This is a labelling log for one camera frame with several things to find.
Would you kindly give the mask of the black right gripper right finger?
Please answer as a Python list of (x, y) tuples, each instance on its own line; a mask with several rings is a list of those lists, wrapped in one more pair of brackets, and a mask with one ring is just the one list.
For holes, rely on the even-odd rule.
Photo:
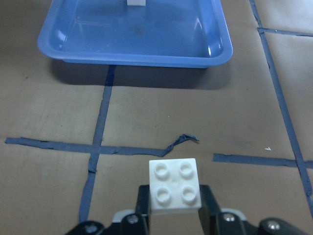
[(235, 209), (221, 209), (208, 185), (200, 185), (201, 208), (198, 215), (205, 235), (305, 235), (285, 220), (269, 217), (250, 224), (245, 215)]

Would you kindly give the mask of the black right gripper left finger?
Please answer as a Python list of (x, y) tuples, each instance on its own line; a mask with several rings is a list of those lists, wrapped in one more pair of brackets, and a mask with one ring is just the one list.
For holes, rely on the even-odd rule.
[(107, 228), (100, 222), (85, 221), (79, 223), (68, 235), (148, 235), (150, 214), (150, 188), (142, 185), (134, 212), (119, 212)]

